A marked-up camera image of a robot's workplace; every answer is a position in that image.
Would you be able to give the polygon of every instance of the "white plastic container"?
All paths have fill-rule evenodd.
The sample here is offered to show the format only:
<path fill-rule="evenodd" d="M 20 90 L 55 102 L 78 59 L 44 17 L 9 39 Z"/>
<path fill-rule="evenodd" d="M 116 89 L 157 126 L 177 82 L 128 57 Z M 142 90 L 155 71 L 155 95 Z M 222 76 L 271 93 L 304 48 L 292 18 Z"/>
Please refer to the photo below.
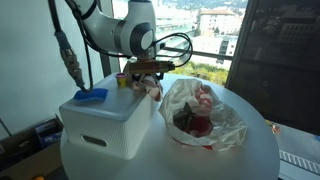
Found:
<path fill-rule="evenodd" d="M 71 99 L 60 107 L 68 140 L 100 153 L 133 158 L 157 103 L 146 92 L 118 88 L 114 74 L 95 88 L 108 89 L 104 102 L 79 103 Z"/>

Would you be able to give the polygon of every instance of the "clear plastic bag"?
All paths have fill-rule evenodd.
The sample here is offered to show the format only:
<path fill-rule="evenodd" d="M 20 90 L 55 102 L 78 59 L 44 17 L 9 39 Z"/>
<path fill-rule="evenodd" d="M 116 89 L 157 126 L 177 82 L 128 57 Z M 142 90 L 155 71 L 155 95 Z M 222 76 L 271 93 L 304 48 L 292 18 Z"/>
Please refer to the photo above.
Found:
<path fill-rule="evenodd" d="M 175 125 L 174 117 L 184 111 L 186 103 L 196 116 L 208 117 L 213 125 L 208 135 L 195 137 Z M 191 146 L 210 146 L 222 151 L 241 145 L 247 131 L 236 111 L 221 102 L 210 86 L 196 79 L 178 79 L 165 95 L 159 112 L 171 137 Z"/>

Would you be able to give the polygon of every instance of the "wall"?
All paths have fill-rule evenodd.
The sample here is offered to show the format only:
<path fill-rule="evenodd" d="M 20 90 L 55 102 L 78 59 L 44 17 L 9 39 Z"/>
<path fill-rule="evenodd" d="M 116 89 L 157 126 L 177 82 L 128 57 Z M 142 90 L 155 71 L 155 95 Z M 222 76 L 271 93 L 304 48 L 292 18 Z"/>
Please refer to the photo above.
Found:
<path fill-rule="evenodd" d="M 65 1 L 56 3 L 62 28 L 88 85 L 78 26 Z M 11 133 L 17 133 L 52 117 L 78 88 L 60 57 L 46 0 L 1 0 L 0 17 L 0 118 Z M 97 82 L 103 78 L 100 56 L 90 52 Z"/>

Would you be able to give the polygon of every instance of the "cable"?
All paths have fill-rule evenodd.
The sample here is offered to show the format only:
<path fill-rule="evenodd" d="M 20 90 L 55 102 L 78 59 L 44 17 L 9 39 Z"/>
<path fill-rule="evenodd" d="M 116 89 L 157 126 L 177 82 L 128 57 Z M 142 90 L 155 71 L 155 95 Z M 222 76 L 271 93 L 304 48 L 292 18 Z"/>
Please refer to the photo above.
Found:
<path fill-rule="evenodd" d="M 162 40 L 164 40 L 164 39 L 168 39 L 168 38 L 170 38 L 170 37 L 182 37 L 183 39 L 187 40 L 188 43 L 189 43 L 189 46 L 188 46 L 188 48 L 186 49 L 186 51 L 185 51 L 184 53 L 178 55 L 178 56 L 157 55 L 156 57 L 179 58 L 179 57 L 184 56 L 184 55 L 187 54 L 188 52 L 190 52 L 190 55 L 189 55 L 188 59 L 187 59 L 185 62 L 183 62 L 183 63 L 180 64 L 180 65 L 175 66 L 176 68 L 177 68 L 177 67 L 182 67 L 182 66 L 184 66 L 185 64 L 187 64 L 187 63 L 190 61 L 191 56 L 192 56 L 192 54 L 193 54 L 193 45 L 192 45 L 191 39 L 190 39 L 189 36 L 188 36 L 187 34 L 185 34 L 185 33 L 173 33 L 173 34 L 167 35 L 167 36 L 165 36 L 165 37 L 163 37 L 163 38 L 160 38 L 159 40 L 155 41 L 155 43 L 158 43 L 158 42 L 160 42 L 160 41 L 162 41 Z"/>
<path fill-rule="evenodd" d="M 2 119 L 0 118 L 0 124 L 2 125 L 3 129 L 7 132 L 9 136 L 12 136 L 11 132 L 9 131 L 8 127 L 4 124 Z"/>
<path fill-rule="evenodd" d="M 48 0 L 48 4 L 49 4 L 49 9 L 50 9 L 54 29 L 56 30 L 56 32 L 62 32 L 61 26 L 59 23 L 59 17 L 57 13 L 55 0 Z"/>
<path fill-rule="evenodd" d="M 89 49 L 88 49 L 88 45 L 85 43 L 85 39 L 84 38 L 83 38 L 83 44 L 84 44 L 84 48 L 85 48 L 86 56 L 87 56 L 90 87 L 89 87 L 89 90 L 87 90 L 85 87 L 80 87 L 80 89 L 85 93 L 89 93 L 93 89 L 93 78 L 92 78 L 92 69 L 91 69 L 91 60 L 90 60 Z"/>

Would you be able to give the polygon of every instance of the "round white table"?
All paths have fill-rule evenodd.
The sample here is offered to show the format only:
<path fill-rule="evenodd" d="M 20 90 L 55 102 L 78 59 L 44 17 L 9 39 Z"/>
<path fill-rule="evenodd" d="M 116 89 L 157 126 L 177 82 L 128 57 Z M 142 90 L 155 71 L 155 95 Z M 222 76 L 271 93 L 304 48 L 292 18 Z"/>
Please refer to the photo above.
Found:
<path fill-rule="evenodd" d="M 161 81 L 164 93 L 176 79 L 186 78 L 191 77 L 166 74 Z M 276 180 L 280 169 L 279 149 L 263 117 L 233 92 L 201 81 L 210 85 L 219 99 L 237 111 L 247 123 L 247 134 L 241 146 L 216 152 L 181 145 L 169 136 L 164 119 L 156 111 L 137 154 L 131 160 L 117 159 L 70 144 L 64 131 L 61 156 L 69 179 Z"/>

